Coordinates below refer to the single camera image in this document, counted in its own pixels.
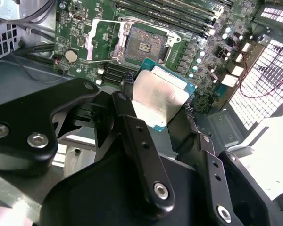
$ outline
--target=red wire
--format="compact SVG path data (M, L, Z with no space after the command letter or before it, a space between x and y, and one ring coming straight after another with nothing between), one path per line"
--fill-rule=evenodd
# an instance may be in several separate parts
M244 79L246 78L246 76L249 74L249 70L248 70L248 67L247 67L247 63L246 63L246 59L245 59L245 56L244 56L244 53L242 52L242 50L240 49L240 47L238 45L236 45L239 49L239 52L241 53L242 55L242 58L243 58L243 62L245 64L245 69L246 69L246 73L244 75L244 77L241 79L240 81L240 84L239 84L239 88L240 88L240 92L241 94L246 97L246 98L250 98L250 99L256 99L256 98L261 98L261 97L265 97L265 96L268 96L268 95L271 95L272 92L276 91L282 84L283 84L283 78L281 79L281 81L278 82L278 84L271 90L271 91L268 91L267 93L265 94L262 94L261 96L257 96L257 97L250 97L250 96L247 96L243 90L242 90L242 83L244 81Z

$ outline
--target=sata port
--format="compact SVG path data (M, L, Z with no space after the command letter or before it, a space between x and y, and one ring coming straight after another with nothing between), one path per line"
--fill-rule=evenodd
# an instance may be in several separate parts
M82 17L82 16L79 16L79 15L77 15L77 14L73 14L72 18L73 18L74 20L78 20L78 21L82 21L82 20L83 20L83 17Z

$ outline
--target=motherboard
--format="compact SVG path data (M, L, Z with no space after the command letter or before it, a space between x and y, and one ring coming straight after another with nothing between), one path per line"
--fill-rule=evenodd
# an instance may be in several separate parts
M231 87L220 74L237 43L251 43L259 6L258 0L64 0L54 67L118 86L149 58L195 84L194 108L207 113Z

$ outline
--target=green circuit board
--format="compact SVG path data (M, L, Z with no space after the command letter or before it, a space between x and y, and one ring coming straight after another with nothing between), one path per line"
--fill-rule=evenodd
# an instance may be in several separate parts
M157 63L162 62L198 86L195 108L204 113L227 91L226 86L213 82L209 70L215 67L218 71L226 66L227 62L216 54L218 48L231 53L237 51L223 39L225 29L231 28L228 35L232 35L234 41L237 41L235 33L246 36L252 16L260 6L257 0L236 0L230 7L209 0L65 0L64 4L65 8L57 8L55 55L60 58L54 65L55 70L62 69L70 76L93 82L103 79L103 85L117 86L120 75L105 77L102 68L116 67L115 72L121 71L118 68L123 66L137 71L143 56L156 59ZM106 60L115 59L124 25L121 22L128 18L142 22L132 24L122 60L107 63ZM93 46L90 54L86 44L95 26L94 19L99 22L90 42ZM171 35L168 32L175 33L180 42L169 47L167 42ZM69 50L75 52L74 58L65 57Z

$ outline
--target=ventilation grille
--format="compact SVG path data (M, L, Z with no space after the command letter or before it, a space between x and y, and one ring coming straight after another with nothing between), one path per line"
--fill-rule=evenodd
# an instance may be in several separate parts
M18 48L19 33L15 25L0 23L0 58Z
M283 10L266 7L261 16L283 23Z
M283 79L283 44L271 40L242 83L242 91L249 97L258 97L275 88ZM269 118L283 103L283 83L270 95L247 98L236 91L230 104L249 130L256 122Z

